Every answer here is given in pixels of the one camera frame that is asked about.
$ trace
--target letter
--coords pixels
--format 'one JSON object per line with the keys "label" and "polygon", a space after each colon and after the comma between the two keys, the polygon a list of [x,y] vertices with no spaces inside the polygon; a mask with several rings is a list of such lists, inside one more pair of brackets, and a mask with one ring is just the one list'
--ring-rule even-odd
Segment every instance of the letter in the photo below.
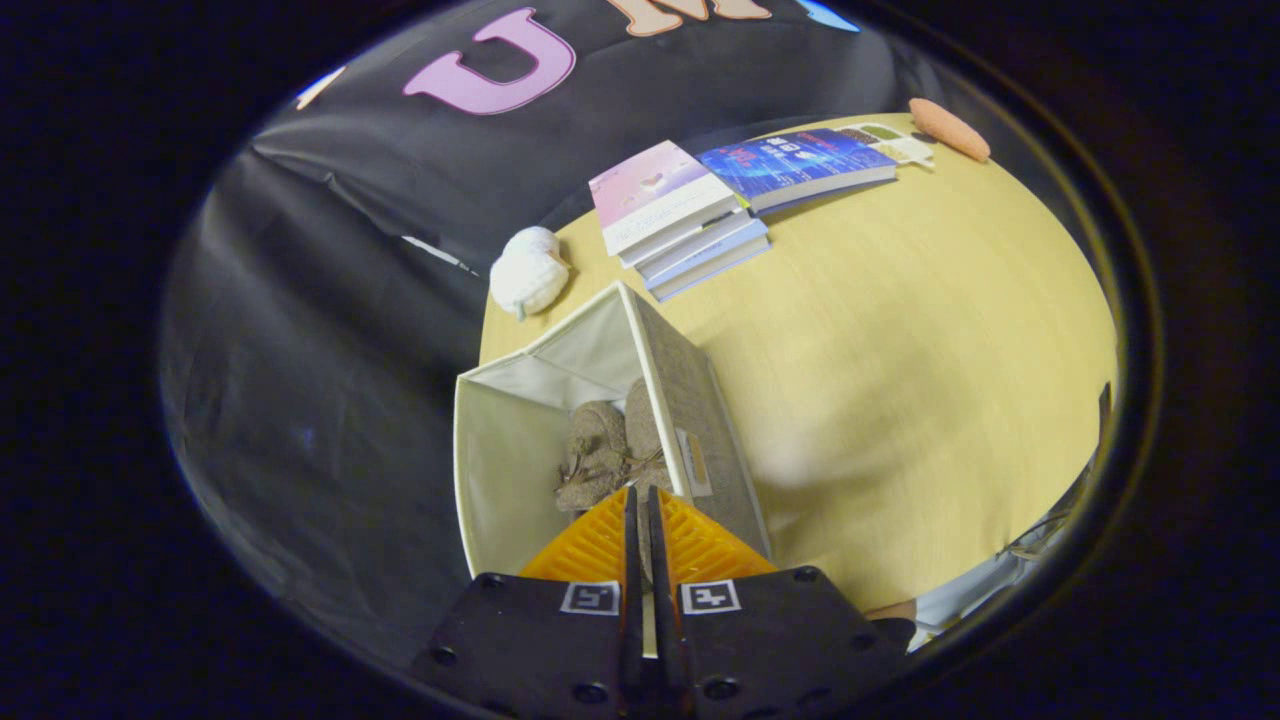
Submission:
{"label": "letter", "polygon": [[461,63],[462,53],[449,53],[422,68],[404,86],[404,95],[438,97],[472,115],[497,115],[531,102],[568,77],[577,63],[573,49],[561,36],[532,19],[522,8],[480,28],[472,40],[504,40],[534,56],[534,69],[512,82],[494,82]]}
{"label": "letter", "polygon": [[[751,0],[712,1],[716,5],[716,14],[722,18],[731,18],[735,20],[759,20],[773,15]],[[649,35],[667,32],[668,29],[676,29],[685,22],[680,15],[663,13],[654,6],[654,3],[662,3],[673,10],[680,10],[681,13],[691,18],[698,18],[699,20],[705,20],[710,17],[707,14],[707,0],[609,0],[609,3],[618,10],[622,10],[622,14],[631,19],[631,24],[627,26],[627,32],[636,37],[645,37]]]}

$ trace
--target blue book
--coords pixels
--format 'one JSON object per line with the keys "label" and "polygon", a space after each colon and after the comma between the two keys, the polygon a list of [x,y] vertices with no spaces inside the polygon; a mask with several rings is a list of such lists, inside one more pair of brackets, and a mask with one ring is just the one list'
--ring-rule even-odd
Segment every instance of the blue book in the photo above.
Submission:
{"label": "blue book", "polygon": [[698,156],[756,214],[850,187],[890,181],[897,163],[833,129],[788,132]]}
{"label": "blue book", "polygon": [[753,219],[718,242],[689,255],[644,283],[658,302],[666,302],[695,284],[755,258],[769,249],[768,228]]}

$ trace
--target beige box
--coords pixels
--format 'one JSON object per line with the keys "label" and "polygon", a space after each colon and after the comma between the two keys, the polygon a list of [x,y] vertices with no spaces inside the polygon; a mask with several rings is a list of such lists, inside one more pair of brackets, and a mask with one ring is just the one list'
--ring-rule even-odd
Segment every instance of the beige box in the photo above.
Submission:
{"label": "beige box", "polygon": [[591,400],[625,411],[641,377],[676,495],[772,556],[710,360],[614,282],[529,347],[458,375],[453,479],[472,575],[518,573],[568,527],[554,489],[570,413]]}

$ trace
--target light wood tabletop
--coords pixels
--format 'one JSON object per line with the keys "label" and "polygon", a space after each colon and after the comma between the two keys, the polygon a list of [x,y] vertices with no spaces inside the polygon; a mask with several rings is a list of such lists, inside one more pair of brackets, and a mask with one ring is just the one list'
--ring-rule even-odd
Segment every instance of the light wood tabletop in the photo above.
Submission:
{"label": "light wood tabletop", "polygon": [[[914,129],[909,114],[794,129],[859,120]],[[946,583],[1042,516],[1116,380],[1107,302],[1053,214],[998,158],[932,147],[932,170],[767,215],[772,250],[654,304],[712,359],[776,564],[822,568],[861,609]],[[490,299],[481,363],[614,279],[653,302],[594,211],[557,234],[568,287],[524,323]]]}

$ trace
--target white fluffy object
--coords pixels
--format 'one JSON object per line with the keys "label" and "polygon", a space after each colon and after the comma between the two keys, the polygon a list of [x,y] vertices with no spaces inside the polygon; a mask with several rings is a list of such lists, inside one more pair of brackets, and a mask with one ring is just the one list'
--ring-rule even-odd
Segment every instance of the white fluffy object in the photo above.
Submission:
{"label": "white fluffy object", "polygon": [[568,265],[559,256],[559,238],[547,228],[525,228],[507,241],[489,270],[489,293],[516,319],[540,313],[559,297]]}

